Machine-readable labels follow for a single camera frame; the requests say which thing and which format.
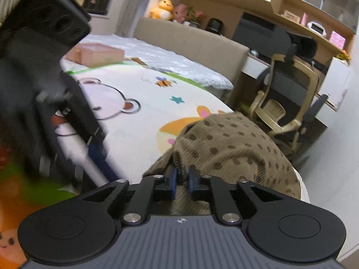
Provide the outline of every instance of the teal star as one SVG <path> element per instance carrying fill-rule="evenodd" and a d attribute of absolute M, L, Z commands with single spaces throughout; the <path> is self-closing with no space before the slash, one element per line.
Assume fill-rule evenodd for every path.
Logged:
<path fill-rule="evenodd" d="M 174 96 L 172 96 L 172 98 L 170 100 L 176 102 L 177 104 L 184 103 L 184 101 L 182 100 L 182 97 L 174 97 Z"/>

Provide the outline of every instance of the chair headrest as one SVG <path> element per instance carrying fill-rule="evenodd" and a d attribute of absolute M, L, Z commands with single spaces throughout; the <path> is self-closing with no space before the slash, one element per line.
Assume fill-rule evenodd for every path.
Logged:
<path fill-rule="evenodd" d="M 312 59 L 317 52 L 317 42 L 313 37 L 295 34 L 287 31 L 292 44 L 297 44 L 297 56 Z"/>

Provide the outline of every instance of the black circular cap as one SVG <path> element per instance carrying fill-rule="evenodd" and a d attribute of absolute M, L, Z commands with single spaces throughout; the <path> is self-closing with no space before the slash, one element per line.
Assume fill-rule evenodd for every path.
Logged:
<path fill-rule="evenodd" d="M 112 217 L 100 203 L 68 200 L 41 209 L 20 225 L 25 254 L 43 264 L 69 265 L 105 250 L 116 235 Z"/>
<path fill-rule="evenodd" d="M 294 199 L 263 204 L 249 221 L 247 234 L 260 251 L 291 263 L 336 257 L 346 238 L 337 216 Z"/>

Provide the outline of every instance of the printed bee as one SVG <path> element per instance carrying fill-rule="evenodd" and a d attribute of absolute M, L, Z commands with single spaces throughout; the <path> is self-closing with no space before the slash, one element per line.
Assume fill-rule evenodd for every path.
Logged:
<path fill-rule="evenodd" d="M 160 86 L 160 87 L 172 87 L 172 83 L 177 84 L 176 81 L 174 81 L 174 80 L 167 80 L 167 78 L 156 77 L 156 79 L 158 80 L 158 82 L 156 83 L 156 85 L 158 85 L 158 86 Z"/>

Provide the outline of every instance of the black monitor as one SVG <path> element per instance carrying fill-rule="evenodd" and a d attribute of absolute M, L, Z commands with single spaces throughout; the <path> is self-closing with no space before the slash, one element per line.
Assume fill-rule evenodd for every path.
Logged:
<path fill-rule="evenodd" d="M 256 50 L 265 61 L 276 53 L 286 54 L 291 44 L 284 28 L 248 13 L 243 14 L 232 40 Z"/>

